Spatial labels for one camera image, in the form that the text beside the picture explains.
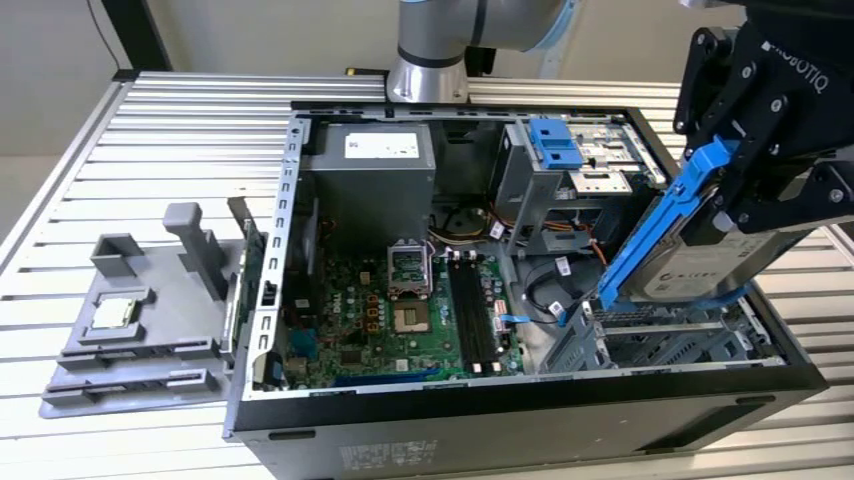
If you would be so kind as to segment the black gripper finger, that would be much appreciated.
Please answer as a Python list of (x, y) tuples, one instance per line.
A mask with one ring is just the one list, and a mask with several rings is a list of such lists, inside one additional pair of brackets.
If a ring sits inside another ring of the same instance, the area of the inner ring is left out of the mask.
[(743, 156), (762, 149), (760, 40), (751, 25), (703, 27), (694, 33), (672, 120), (691, 151), (715, 136), (739, 141)]
[(819, 158), (782, 188), (783, 199), (744, 190), (732, 199), (722, 197), (715, 222), (727, 219), (744, 234), (794, 232), (852, 221), (852, 150), (842, 149)]

